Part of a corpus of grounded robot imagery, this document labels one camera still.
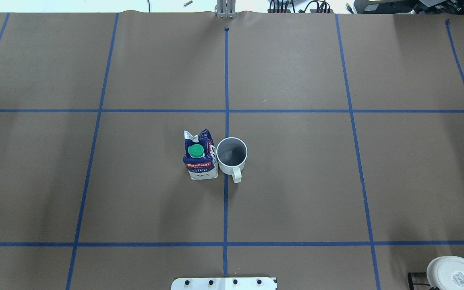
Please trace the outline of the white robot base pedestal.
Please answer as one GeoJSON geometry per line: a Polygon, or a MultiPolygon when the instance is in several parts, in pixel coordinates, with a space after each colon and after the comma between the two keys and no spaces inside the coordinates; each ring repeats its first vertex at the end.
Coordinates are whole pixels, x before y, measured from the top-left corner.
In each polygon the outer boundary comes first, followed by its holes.
{"type": "Polygon", "coordinates": [[[172,290],[277,290],[278,282],[271,277],[177,278],[172,290]]]}

